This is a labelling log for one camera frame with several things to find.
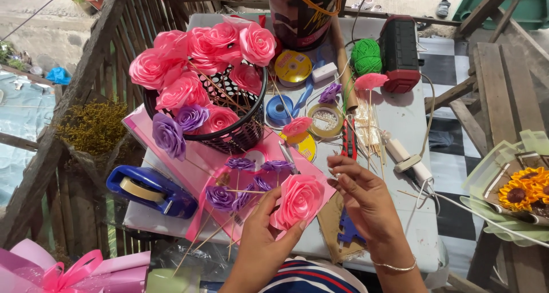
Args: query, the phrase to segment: scissors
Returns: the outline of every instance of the scissors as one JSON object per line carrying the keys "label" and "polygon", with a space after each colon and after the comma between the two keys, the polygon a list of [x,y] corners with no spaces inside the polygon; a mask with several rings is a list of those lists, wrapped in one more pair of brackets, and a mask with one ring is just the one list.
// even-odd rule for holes
{"label": "scissors", "polygon": [[284,141],[283,144],[279,141],[278,144],[280,145],[280,150],[282,151],[282,154],[284,155],[286,161],[294,165],[294,168],[292,169],[292,175],[301,174],[301,172],[299,172],[298,168],[295,166],[294,158],[292,157],[292,152],[290,151],[290,145],[288,145],[288,142]]}

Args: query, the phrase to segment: pink wrapping paper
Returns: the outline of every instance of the pink wrapping paper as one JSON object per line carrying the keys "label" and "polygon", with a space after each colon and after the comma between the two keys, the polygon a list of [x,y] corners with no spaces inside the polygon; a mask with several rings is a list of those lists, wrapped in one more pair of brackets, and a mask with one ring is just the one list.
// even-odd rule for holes
{"label": "pink wrapping paper", "polygon": [[[86,264],[89,261],[88,257],[95,257],[95,260],[102,261],[90,273],[89,268],[88,271],[84,271],[91,265],[91,263]],[[83,268],[75,269],[72,275],[78,273],[83,275],[81,280],[59,289],[44,290],[47,283],[45,276],[52,267],[62,263],[57,263],[47,251],[33,241],[23,240],[11,251],[0,249],[1,291],[5,293],[142,293],[149,263],[150,251],[103,261],[100,258],[100,252],[94,250],[75,263],[75,266],[80,264]],[[65,276],[68,274],[70,269],[65,269]]]}
{"label": "pink wrapping paper", "polygon": [[[145,111],[143,105],[139,106],[133,113],[129,114],[122,121],[127,128],[129,128],[134,135],[140,140],[144,145],[148,146],[157,157],[168,167],[169,170],[174,173],[175,177],[178,178],[183,185],[189,190],[189,192],[198,200],[200,194],[202,193],[206,185],[215,184],[214,179],[211,178],[208,174],[202,170],[195,167],[189,161],[179,161],[177,159],[170,159],[166,152],[160,149],[152,138],[152,128],[153,121]],[[280,150],[278,142],[284,142],[281,137],[275,134],[271,129],[265,128],[264,137],[262,141],[257,145],[258,148],[264,149],[264,152],[267,154],[269,160],[284,160],[284,155]],[[324,185],[325,192],[324,197],[322,198],[321,208],[324,206],[328,200],[335,193],[335,189],[332,188],[326,182],[326,176],[320,171],[316,166],[309,162],[305,157],[303,157],[295,149],[290,149],[294,162],[298,170],[304,175],[312,175]],[[229,156],[218,151],[215,151],[199,142],[187,141],[187,159],[191,160],[196,165],[200,166],[202,169],[208,171],[213,176],[218,176],[220,172],[228,171],[227,167],[224,166],[227,158]],[[231,186],[235,186],[237,170],[232,170],[230,172],[231,176]],[[263,173],[262,176],[266,182],[271,186],[276,186],[276,173],[269,172]],[[281,173],[279,183],[282,183],[285,178],[288,176],[288,173]],[[247,174],[242,172],[240,174],[240,180],[238,187],[243,189],[247,184],[252,182],[254,175]],[[235,223],[233,240],[239,240],[242,234],[242,224],[247,219],[248,215],[251,213],[254,207],[254,203],[250,203],[246,208],[241,210],[238,213],[238,217],[242,220],[240,223]],[[231,218],[229,212],[220,212],[216,209],[213,209],[207,202],[204,204],[204,209],[211,213],[212,218],[219,224],[223,225],[223,230],[230,236],[232,231],[231,221],[227,222]],[[285,232],[282,232],[278,235],[277,240],[284,236]]]}

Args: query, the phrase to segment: black plastic basket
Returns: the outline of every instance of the black plastic basket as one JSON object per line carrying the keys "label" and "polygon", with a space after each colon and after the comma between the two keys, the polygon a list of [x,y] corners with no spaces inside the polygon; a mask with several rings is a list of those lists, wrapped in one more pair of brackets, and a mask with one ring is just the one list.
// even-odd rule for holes
{"label": "black plastic basket", "polygon": [[[229,107],[234,112],[237,113],[240,120],[235,122],[233,125],[224,128],[221,131],[201,134],[201,135],[183,135],[187,141],[197,141],[200,142],[212,149],[220,151],[226,154],[238,155],[244,153],[248,149],[253,148],[263,137],[264,131],[264,106],[263,98],[265,97],[265,90],[267,86],[267,70],[262,68],[263,71],[263,87],[259,96],[256,96],[253,93],[248,91],[241,90],[238,86],[228,78],[228,74],[232,70],[232,66],[229,67],[222,73],[216,73],[211,76],[211,79],[218,86],[223,85],[219,84],[221,78],[224,76],[224,86],[223,88],[225,93],[227,93],[238,105],[242,107],[250,107],[250,110],[244,114],[241,110],[238,110],[234,104],[223,105],[223,107]],[[216,97],[224,99],[224,95],[218,89],[211,87],[210,81],[208,81],[204,76],[199,75],[199,79],[202,81],[202,86],[206,91],[212,95],[213,91],[216,93]],[[143,102],[145,104],[145,110],[149,114],[149,117],[152,119],[154,114],[158,113],[155,109],[156,107],[156,98],[158,97],[158,92],[156,90],[149,90],[143,88]]]}

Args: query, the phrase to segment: cardboard tube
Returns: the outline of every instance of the cardboard tube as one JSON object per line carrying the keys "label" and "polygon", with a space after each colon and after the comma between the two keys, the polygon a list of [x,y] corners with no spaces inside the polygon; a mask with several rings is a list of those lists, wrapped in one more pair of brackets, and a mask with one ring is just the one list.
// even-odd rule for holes
{"label": "cardboard tube", "polygon": [[351,79],[351,67],[347,65],[347,52],[345,51],[345,44],[343,43],[343,35],[341,34],[341,28],[339,27],[339,18],[338,16],[332,16],[332,45],[334,47],[335,53],[338,57],[338,71],[339,71],[339,82],[345,88],[345,94],[348,94],[347,98],[347,111],[355,110],[359,107],[359,103],[356,100],[356,93],[354,89],[354,83]]}

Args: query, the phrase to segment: woman's left hand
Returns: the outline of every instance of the woman's left hand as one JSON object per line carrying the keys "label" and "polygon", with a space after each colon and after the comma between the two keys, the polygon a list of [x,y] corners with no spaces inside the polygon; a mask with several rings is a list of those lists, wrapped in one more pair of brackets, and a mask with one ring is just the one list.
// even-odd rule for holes
{"label": "woman's left hand", "polygon": [[236,262],[220,293],[259,292],[298,243],[306,226],[305,221],[296,223],[278,241],[275,241],[276,229],[269,228],[270,215],[281,195],[280,187],[268,191],[246,219]]}

